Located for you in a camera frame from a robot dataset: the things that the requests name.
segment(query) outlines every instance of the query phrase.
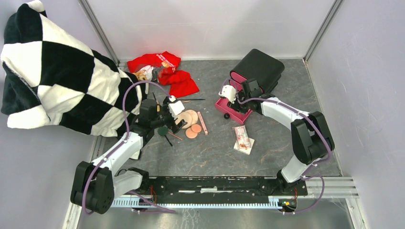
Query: marble floor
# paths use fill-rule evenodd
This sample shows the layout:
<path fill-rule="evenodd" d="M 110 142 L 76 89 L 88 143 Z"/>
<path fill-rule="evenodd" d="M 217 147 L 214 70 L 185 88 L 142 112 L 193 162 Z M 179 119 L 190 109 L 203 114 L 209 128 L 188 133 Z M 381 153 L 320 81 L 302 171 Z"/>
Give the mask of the marble floor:
<path fill-rule="evenodd" d="M 281 60 L 285 65 L 278 86 L 273 91 L 281 101 L 300 110 L 319 111 L 311 80 L 302 60 Z M 204 101 L 185 103 L 186 109 L 200 111 L 209 134 L 199 134 L 188 139 L 185 131 L 177 135 L 181 141 L 168 135 L 173 143 L 170 147 L 164 137 L 157 133 L 143 148 L 141 160 L 128 160 L 123 168 L 137 167 L 149 171 L 151 176 L 275 176 L 293 156 L 291 133 L 278 122 L 252 113 L 245 122 L 249 136 L 255 139 L 250 155 L 233 149 L 235 139 L 232 127 L 239 126 L 214 107 L 218 91 L 238 60 L 183 61 L 181 70 L 188 71 L 196 81 L 200 92 L 188 98 L 204 98 Z M 163 93 L 150 87 L 157 99 L 162 101 Z M 109 149 L 116 138 L 106 139 L 104 150 Z M 309 174 L 339 176 L 339 168 L 333 158 L 314 168 Z"/>

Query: cable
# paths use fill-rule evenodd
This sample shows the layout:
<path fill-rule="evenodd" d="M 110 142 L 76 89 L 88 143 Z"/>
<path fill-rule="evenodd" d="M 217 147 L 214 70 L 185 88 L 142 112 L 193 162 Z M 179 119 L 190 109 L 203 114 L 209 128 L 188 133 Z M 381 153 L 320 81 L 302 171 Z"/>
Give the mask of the cable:
<path fill-rule="evenodd" d="M 118 172 L 117 172 L 117 175 L 116 175 L 116 177 L 118 177 L 119 176 L 119 173 L 121 172 L 121 171 L 124 171 L 125 170 L 125 172 L 127 172 L 127 170 L 126 169 L 120 169 Z"/>
<path fill-rule="evenodd" d="M 232 78 L 226 78 L 226 79 L 224 80 L 224 82 L 222 83 L 221 89 L 219 90 L 219 93 L 222 92 L 222 88 L 224 87 L 226 81 L 229 81 L 229 80 L 231 80 L 231 79 L 232 79 Z"/>
<path fill-rule="evenodd" d="M 296 201 L 297 198 L 298 198 L 298 192 L 297 192 L 297 188 L 296 188 L 296 187 L 294 188 L 294 192 L 295 192 L 295 194 L 294 194 L 294 198 L 292 199 L 292 201 Z"/>
<path fill-rule="evenodd" d="M 171 214 L 173 214 L 173 213 L 176 213 L 176 211 L 175 210 L 171 210 L 171 209 L 168 209 L 168 208 L 164 208 L 164 207 L 162 207 L 162 206 L 159 206 L 159 205 L 157 205 L 157 204 L 154 204 L 154 203 L 152 203 L 152 202 L 150 202 L 148 199 L 146 199 L 145 197 L 143 197 L 143 196 L 141 196 L 140 194 L 138 194 L 136 191 L 129 191 L 128 193 L 130 193 L 130 194 L 133 194 L 133 195 L 135 195 L 135 196 L 138 196 L 139 198 L 141 198 L 143 201 L 145 201 L 146 203 L 148 203 L 148 204 L 150 204 L 150 205 L 152 205 L 152 206 L 154 206 L 154 207 L 157 207 L 157 208 L 159 208 L 160 210 L 162 210 L 162 211 L 141 211 L 140 213 L 171 213 Z"/>
<path fill-rule="evenodd" d="M 237 89 L 236 81 L 233 80 L 232 78 L 229 80 L 229 85 L 231 85 L 232 87 L 234 87 L 235 89 Z"/>
<path fill-rule="evenodd" d="M 153 197 L 153 195 L 155 195 L 155 197 L 153 198 L 153 203 L 157 203 L 158 202 L 158 195 L 156 194 L 155 190 L 153 190 L 153 186 L 150 186 L 150 196 Z"/>
<path fill-rule="evenodd" d="M 90 176 L 89 176 L 89 178 L 88 178 L 87 181 L 86 181 L 85 189 L 83 190 L 83 196 L 82 196 L 82 208 L 83 208 L 83 212 L 84 212 L 86 215 L 88 215 L 88 216 L 91 215 L 91 214 L 93 214 L 93 212 L 94 212 L 94 211 L 87 212 L 87 210 L 86 210 L 86 197 L 87 197 L 88 188 L 89 188 L 89 186 L 90 186 L 90 182 L 91 182 L 91 180 L 93 179 L 94 174 L 96 173 L 96 171 L 98 170 L 98 168 L 100 168 L 100 166 L 105 162 L 105 160 L 107 160 L 116 150 L 118 150 L 118 149 L 119 149 L 122 145 L 124 145 L 124 144 L 126 143 L 126 141 L 128 140 L 128 138 L 129 138 L 129 123 L 128 123 L 128 119 L 127 119 L 126 112 L 125 112 L 125 100 L 126 100 L 126 98 L 127 98 L 127 96 L 128 96 L 129 91 L 130 91 L 132 88 L 134 88 L 134 87 L 136 87 L 136 86 L 138 86 L 138 85 L 140 85 L 140 84 L 142 84 L 142 83 L 150 83 L 150 84 L 153 84 L 153 85 L 157 86 L 158 88 L 160 88 L 167 96 L 170 97 L 170 94 L 169 94 L 162 86 L 160 86 L 159 84 L 157 84 L 157 83 L 155 83 L 155 82 L 152 82 L 152 81 L 138 81 L 138 82 L 132 84 L 132 85 L 127 89 L 127 91 L 125 91 L 124 97 L 123 97 L 123 99 L 122 99 L 122 113 L 123 113 L 123 115 L 124 115 L 125 126 L 126 126 L 126 128 L 127 128 L 127 135 L 125 136 L 125 138 L 124 138 L 123 141 L 121 141 L 114 149 L 112 149 L 112 150 L 103 158 L 103 160 L 100 160 L 100 162 L 96 165 L 96 167 L 94 167 L 93 171 L 91 171 Z"/>
<path fill-rule="evenodd" d="M 326 142 L 326 139 L 323 137 L 323 135 L 322 135 L 322 133 L 320 132 L 320 130 L 315 126 L 315 124 L 314 124 L 306 115 L 304 115 L 303 113 L 301 113 L 300 111 L 298 111 L 297 109 L 295 109 L 294 107 L 292 107 L 292 106 L 290 106 L 290 105 L 288 105 L 288 104 L 285 104 L 285 103 L 283 103 L 283 102 L 281 102 L 281 101 L 271 100 L 271 99 L 250 98 L 250 99 L 246 99 L 246 100 L 243 101 L 243 102 L 241 102 L 241 101 L 238 99 L 238 102 L 239 102 L 240 104 L 245 104 L 245 103 L 247 103 L 247 102 L 249 102 L 249 101 L 252 101 L 252 100 L 258 100 L 258 101 L 264 101 L 264 102 L 274 103 L 274 104 L 280 105 L 280 106 L 282 106 L 282 107 L 284 107 L 284 108 L 286 108 L 286 109 L 288 109 L 288 110 L 290 110 L 290 111 L 292 111 L 292 112 L 298 114 L 299 116 L 303 117 L 303 118 L 312 126 L 312 128 L 314 129 L 314 131 L 317 133 L 317 135 L 319 136 L 320 140 L 322 141 L 322 143 L 325 145 L 326 150 L 328 151 L 328 156 L 327 156 L 326 158 L 324 158 L 324 159 L 321 159 L 321 160 L 317 161 L 317 163 L 320 163 L 320 162 L 327 162 L 328 160 L 330 160 L 330 159 L 332 158 L 332 151 L 330 150 L 329 145 L 328 145 L 328 143 Z"/>
<path fill-rule="evenodd" d="M 309 207 L 303 209 L 303 210 L 294 211 L 294 212 L 283 212 L 283 215 L 285 215 L 285 214 L 287 214 L 287 215 L 295 215 L 295 214 L 298 214 L 298 213 L 302 213 L 302 212 L 311 210 L 311 209 L 313 209 L 315 206 L 317 206 L 317 204 L 319 203 L 320 199 L 322 199 L 323 192 L 325 191 L 325 180 L 323 179 L 323 177 L 322 177 L 321 175 L 313 175 L 313 176 L 310 176 L 310 177 L 302 178 L 302 180 L 309 180 L 309 179 L 314 178 L 314 177 L 319 177 L 319 178 L 321 179 L 321 181 L 322 181 L 322 190 L 320 191 L 320 195 L 319 195 L 318 199 L 315 201 L 315 203 L 312 204 L 311 206 L 309 206 Z"/>
<path fill-rule="evenodd" d="M 289 205 L 285 205 L 285 207 L 289 208 L 290 210 L 295 211 L 295 208 L 290 207 Z"/>
<path fill-rule="evenodd" d="M 294 107 L 292 107 L 292 106 L 290 106 L 290 105 L 288 105 L 288 104 L 285 104 L 285 103 L 283 103 L 283 102 L 281 102 L 281 101 L 271 100 L 271 99 L 250 98 L 250 99 L 246 99 L 246 100 L 243 101 L 243 102 L 241 102 L 241 101 L 238 99 L 238 102 L 239 102 L 240 104 L 245 104 L 245 103 L 247 103 L 247 102 L 249 102 L 249 101 L 252 101 L 252 100 L 258 100 L 258 101 L 264 101 L 264 102 L 274 103 L 274 104 L 280 105 L 280 106 L 282 106 L 282 107 L 284 107 L 284 108 L 286 108 L 286 109 L 288 109 L 288 110 L 290 110 L 290 111 L 292 111 L 292 112 L 295 112 L 295 113 L 298 114 L 299 116 L 303 117 L 303 118 L 312 126 L 312 128 L 314 129 L 314 131 L 315 131 L 315 132 L 317 133 L 317 135 L 320 137 L 322 143 L 325 145 L 326 150 L 328 151 L 328 156 L 327 156 L 326 158 L 324 158 L 324 159 L 321 159 L 321 160 L 317 161 L 317 163 L 327 162 L 328 160 L 330 160 L 330 159 L 332 158 L 332 156 L 333 156 L 333 155 L 332 155 L 332 151 L 331 151 L 331 149 L 330 149 L 328 143 L 326 142 L 326 139 L 323 137 L 323 135 L 322 135 L 322 133 L 320 132 L 320 130 L 315 126 L 315 124 L 314 124 L 306 115 L 304 115 L 303 113 L 301 113 L 300 111 L 298 111 L 297 109 L 295 109 Z M 307 170 L 304 171 L 303 175 L 306 174 L 306 173 L 309 171 L 309 169 L 312 168 L 313 166 L 314 166 L 314 165 L 312 164 L 310 167 L 308 167 Z M 304 180 L 304 181 L 306 181 L 306 180 L 309 180 L 309 179 L 314 178 L 314 177 L 319 177 L 319 178 L 321 179 L 321 181 L 322 181 L 322 190 L 321 190 L 321 192 L 320 192 L 320 195 L 319 195 L 318 199 L 315 201 L 315 203 L 314 203 L 313 205 L 311 205 L 310 207 L 305 208 L 305 209 L 303 209 L 303 210 L 299 210 L 299 211 L 295 211 L 295 212 L 283 212 L 283 214 L 294 215 L 294 214 L 297 214 L 297 213 L 305 212 L 305 211 L 308 211 L 308 210 L 314 208 L 314 207 L 319 203 L 320 199 L 321 199 L 322 196 L 323 196 L 323 192 L 325 191 L 325 180 L 323 179 L 323 177 L 322 177 L 321 175 L 313 175 L 313 176 L 310 176 L 310 177 L 305 177 L 305 176 L 303 176 L 301 179 Z"/>

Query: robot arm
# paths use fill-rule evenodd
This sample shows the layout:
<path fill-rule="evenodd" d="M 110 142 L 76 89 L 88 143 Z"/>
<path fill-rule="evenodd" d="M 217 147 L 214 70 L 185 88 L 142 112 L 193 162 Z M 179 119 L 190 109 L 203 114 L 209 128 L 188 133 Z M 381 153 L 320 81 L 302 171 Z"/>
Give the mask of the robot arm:
<path fill-rule="evenodd" d="M 334 149 L 334 142 L 324 115 L 320 112 L 301 111 L 283 103 L 271 94 L 264 94 L 255 79 L 242 82 L 242 88 L 240 92 L 236 93 L 235 88 L 226 85 L 219 95 L 229 100 L 228 107 L 241 113 L 253 110 L 273 118 L 291 131 L 294 156 L 277 173 L 277 179 L 279 179 L 282 188 L 293 186 L 314 162 L 321 160 L 328 154 L 320 136 L 314 132 L 312 126 L 301 115 L 308 117 L 321 132 L 330 150 Z"/>
<path fill-rule="evenodd" d="M 138 122 L 130 126 L 129 136 L 127 133 L 106 153 L 92 162 L 81 162 L 77 168 L 73 181 L 70 200 L 72 203 L 82 205 L 84 189 L 91 172 L 96 165 L 99 166 L 86 193 L 86 208 L 103 214 L 111 206 L 116 197 L 122 196 L 131 190 L 146 190 L 149 174 L 146 171 L 130 168 L 122 175 L 114 176 L 122 165 L 134 154 L 141 153 L 141 149 L 154 135 L 154 129 L 166 125 L 172 132 L 177 133 L 184 125 L 184 121 L 175 124 L 177 115 L 184 110 L 181 101 L 167 97 L 163 106 L 155 100 L 146 99 L 141 102 Z"/>

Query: black and white checkered blanket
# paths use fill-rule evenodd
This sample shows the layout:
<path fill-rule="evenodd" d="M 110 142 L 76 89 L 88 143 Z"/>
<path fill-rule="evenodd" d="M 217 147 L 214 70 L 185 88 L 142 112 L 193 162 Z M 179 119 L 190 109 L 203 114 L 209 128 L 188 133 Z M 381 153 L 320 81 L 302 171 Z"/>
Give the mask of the black and white checkered blanket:
<path fill-rule="evenodd" d="M 87 135 L 124 133 L 122 99 L 136 76 L 50 21 L 40 1 L 21 5 L 10 17 L 0 58 L 6 71 L 1 112 L 9 116 L 8 127 L 62 125 Z M 130 122 L 142 98 L 144 84 L 128 94 Z"/>

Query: packaged item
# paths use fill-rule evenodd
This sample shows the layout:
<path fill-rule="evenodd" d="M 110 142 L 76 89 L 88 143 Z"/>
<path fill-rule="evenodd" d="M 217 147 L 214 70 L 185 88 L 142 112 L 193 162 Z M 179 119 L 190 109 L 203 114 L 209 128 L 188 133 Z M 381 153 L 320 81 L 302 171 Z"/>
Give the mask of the packaged item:
<path fill-rule="evenodd" d="M 250 139 L 247 135 L 246 127 L 244 125 L 233 127 L 233 130 L 235 133 L 236 147 L 238 150 L 252 148 L 252 144 L 250 143 Z"/>
<path fill-rule="evenodd" d="M 251 145 L 252 148 L 253 148 L 253 143 L 255 142 L 255 140 L 252 139 L 252 138 L 249 138 L 249 139 L 250 139 L 250 145 Z M 240 148 L 240 149 L 238 149 L 238 148 L 236 147 L 237 145 L 238 145 L 238 143 L 235 142 L 235 145 L 234 145 L 234 149 L 235 149 L 235 150 L 237 150 L 237 151 L 239 151 L 239 152 L 242 152 L 242 153 L 244 153 L 244 154 L 250 155 L 250 152 L 252 151 L 252 148 L 250 148 L 250 149 L 245 149 L 245 148 Z"/>

